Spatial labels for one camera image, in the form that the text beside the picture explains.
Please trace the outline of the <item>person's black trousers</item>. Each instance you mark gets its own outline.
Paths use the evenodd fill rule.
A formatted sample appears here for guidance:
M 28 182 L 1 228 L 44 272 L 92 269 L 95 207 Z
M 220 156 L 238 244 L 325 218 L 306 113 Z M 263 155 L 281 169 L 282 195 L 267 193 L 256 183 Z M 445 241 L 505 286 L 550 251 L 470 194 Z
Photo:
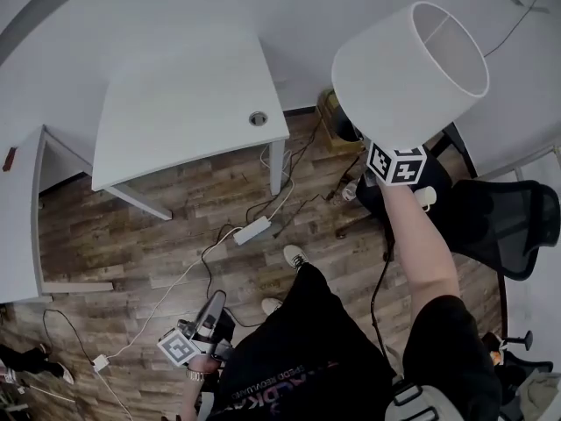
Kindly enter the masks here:
M 320 270 L 305 263 L 281 307 L 238 344 L 231 362 L 249 370 L 281 370 L 328 361 L 354 370 L 388 367 Z

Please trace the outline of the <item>grey metal frame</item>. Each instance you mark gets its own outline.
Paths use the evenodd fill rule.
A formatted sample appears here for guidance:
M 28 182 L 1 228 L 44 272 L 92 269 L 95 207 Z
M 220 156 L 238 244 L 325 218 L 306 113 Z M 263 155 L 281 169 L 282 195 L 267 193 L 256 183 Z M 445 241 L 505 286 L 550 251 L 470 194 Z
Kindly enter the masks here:
M 507 175 L 512 172 L 515 173 L 517 180 L 523 180 L 522 167 L 525 167 L 530 163 L 538 161 L 550 153 L 553 153 L 556 156 L 558 165 L 561 168 L 561 146 L 553 144 L 544 147 L 532 154 L 526 155 L 517 161 L 507 164 L 506 166 L 495 169 L 494 171 L 491 171 L 485 175 L 480 175 L 477 177 L 477 180 L 490 182 L 495 178 Z

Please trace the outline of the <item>white square table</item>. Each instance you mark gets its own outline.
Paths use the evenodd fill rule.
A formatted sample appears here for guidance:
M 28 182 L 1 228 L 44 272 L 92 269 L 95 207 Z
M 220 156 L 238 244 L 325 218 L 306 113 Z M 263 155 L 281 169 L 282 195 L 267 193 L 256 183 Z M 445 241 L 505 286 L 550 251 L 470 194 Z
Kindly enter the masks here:
M 248 118 L 264 111 L 267 122 Z M 110 82 L 99 121 L 91 183 L 157 218 L 171 211 L 126 182 L 252 146 L 269 146 L 270 192 L 281 191 L 288 126 L 258 37 L 207 37 L 124 69 Z

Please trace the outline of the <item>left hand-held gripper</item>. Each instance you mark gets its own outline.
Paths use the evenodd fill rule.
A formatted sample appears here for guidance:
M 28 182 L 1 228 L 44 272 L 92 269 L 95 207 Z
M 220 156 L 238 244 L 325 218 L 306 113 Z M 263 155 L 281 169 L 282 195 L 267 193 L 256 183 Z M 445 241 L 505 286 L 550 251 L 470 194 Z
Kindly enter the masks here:
M 195 322 L 179 320 L 157 346 L 176 366 L 187 366 L 202 355 L 224 362 L 229 359 L 233 346 L 233 324 L 218 323 L 226 302 L 223 290 L 217 290 L 201 308 Z

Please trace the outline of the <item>cream ceramic mug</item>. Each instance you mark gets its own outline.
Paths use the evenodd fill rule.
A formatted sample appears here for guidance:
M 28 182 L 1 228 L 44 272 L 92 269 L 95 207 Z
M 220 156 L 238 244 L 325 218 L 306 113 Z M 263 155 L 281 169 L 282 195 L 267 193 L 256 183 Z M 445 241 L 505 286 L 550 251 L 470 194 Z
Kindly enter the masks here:
M 437 192 L 432 186 L 417 189 L 414 192 L 414 196 L 424 212 L 429 212 L 431 207 L 437 202 Z

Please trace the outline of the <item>person's black t-shirt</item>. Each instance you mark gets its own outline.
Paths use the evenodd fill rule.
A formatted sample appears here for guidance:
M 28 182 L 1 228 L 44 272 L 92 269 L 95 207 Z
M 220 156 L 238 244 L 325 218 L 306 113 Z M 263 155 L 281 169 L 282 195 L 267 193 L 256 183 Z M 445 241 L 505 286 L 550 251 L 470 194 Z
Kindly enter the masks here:
M 371 342 L 348 353 L 279 340 L 241 345 L 222 374 L 208 421 L 384 421 L 394 370 Z M 413 323 L 404 374 L 439 389 L 464 421 L 498 421 L 501 385 L 473 316 L 455 296 L 429 302 Z

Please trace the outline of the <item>white power strip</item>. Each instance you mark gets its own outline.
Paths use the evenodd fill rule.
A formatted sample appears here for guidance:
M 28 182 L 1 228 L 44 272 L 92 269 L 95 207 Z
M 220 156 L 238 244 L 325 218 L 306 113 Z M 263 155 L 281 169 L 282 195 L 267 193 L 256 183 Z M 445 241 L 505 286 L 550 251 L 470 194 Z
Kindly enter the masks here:
M 271 221 L 267 217 L 260 217 L 244 228 L 236 231 L 233 235 L 234 241 L 238 246 L 241 246 L 266 231 L 270 226 Z

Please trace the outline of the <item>white curved desk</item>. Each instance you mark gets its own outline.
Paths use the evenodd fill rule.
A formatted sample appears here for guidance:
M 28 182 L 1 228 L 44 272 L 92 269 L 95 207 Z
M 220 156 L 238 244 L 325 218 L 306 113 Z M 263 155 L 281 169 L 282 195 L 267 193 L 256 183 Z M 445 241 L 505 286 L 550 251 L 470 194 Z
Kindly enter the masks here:
M 47 282 L 39 250 L 39 185 L 45 147 L 91 175 L 92 166 L 42 125 L 0 170 L 0 303 L 50 301 L 52 294 L 112 291 L 110 282 Z

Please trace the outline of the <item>brown cardboard box stack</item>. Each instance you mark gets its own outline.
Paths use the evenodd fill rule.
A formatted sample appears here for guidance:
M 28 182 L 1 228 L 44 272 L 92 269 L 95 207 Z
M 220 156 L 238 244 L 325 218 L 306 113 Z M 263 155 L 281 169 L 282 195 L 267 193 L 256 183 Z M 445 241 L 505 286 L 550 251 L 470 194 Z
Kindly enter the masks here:
M 361 133 L 344 113 L 334 89 L 325 89 L 319 95 L 316 115 L 330 152 L 359 153 L 364 150 Z

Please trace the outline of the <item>black mesh office chair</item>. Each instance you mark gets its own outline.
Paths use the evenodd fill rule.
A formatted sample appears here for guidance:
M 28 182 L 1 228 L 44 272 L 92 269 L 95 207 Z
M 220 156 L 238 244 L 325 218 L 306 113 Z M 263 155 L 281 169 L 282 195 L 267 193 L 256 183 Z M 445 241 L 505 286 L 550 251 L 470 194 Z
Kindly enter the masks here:
M 539 249 L 561 236 L 561 202 L 554 189 L 533 180 L 453 182 L 437 156 L 427 163 L 413 190 L 431 186 L 437 201 L 428 216 L 454 253 L 474 259 L 513 281 L 530 278 Z

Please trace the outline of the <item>person's left forearm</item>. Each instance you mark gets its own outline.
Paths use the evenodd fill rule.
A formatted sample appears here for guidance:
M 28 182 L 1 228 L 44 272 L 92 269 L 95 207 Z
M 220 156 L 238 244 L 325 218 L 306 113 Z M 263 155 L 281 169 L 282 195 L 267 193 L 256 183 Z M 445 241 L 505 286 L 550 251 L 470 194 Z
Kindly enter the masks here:
M 201 394 L 201 389 L 202 382 L 192 381 L 190 379 L 185 381 L 181 412 L 179 414 L 181 421 L 197 421 L 198 413 L 195 406 Z

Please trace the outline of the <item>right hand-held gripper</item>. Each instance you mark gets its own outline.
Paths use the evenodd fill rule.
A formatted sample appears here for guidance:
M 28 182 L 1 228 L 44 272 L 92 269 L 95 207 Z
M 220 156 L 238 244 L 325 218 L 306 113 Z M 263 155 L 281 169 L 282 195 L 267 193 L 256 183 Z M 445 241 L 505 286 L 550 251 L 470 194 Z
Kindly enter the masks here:
M 372 141 L 366 165 L 387 186 L 414 185 L 420 180 L 426 160 L 422 146 L 392 150 L 383 149 Z

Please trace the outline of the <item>person's right white shoe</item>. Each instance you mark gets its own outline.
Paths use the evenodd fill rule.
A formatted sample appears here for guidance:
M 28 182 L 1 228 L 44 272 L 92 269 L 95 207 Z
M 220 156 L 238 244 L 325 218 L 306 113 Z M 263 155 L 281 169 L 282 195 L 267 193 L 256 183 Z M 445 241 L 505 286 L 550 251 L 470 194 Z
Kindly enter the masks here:
M 309 263 L 308 257 L 299 246 L 287 245 L 283 248 L 283 254 L 288 265 L 296 271 Z

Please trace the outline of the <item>white shade table lamp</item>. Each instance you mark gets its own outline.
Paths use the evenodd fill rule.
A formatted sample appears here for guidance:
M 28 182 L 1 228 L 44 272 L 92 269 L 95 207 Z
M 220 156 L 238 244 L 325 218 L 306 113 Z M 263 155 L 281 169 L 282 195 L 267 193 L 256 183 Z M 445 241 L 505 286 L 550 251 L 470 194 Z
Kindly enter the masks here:
M 472 35 L 445 9 L 416 2 L 343 44 L 331 70 L 345 115 L 387 149 L 420 146 L 489 89 Z

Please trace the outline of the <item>light grey waist bag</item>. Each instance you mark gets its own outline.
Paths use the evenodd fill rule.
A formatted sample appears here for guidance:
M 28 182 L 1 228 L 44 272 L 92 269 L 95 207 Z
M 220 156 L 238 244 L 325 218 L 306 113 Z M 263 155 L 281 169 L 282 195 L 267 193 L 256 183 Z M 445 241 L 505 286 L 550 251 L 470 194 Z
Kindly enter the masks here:
M 454 404 L 435 387 L 395 377 L 392 391 L 385 421 L 464 421 Z

